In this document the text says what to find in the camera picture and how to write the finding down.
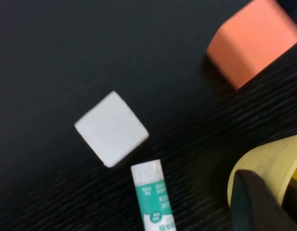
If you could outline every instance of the black table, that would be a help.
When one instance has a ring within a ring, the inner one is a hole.
[[[160,158],[177,229],[230,230],[235,162],[297,134],[297,45],[234,92],[205,58],[248,0],[0,0],[0,231],[143,230]],[[150,132],[107,169],[74,122],[117,91]]]

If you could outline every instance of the white block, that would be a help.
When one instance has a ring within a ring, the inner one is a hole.
[[[114,91],[81,117],[75,127],[107,167],[115,166],[149,136]]]

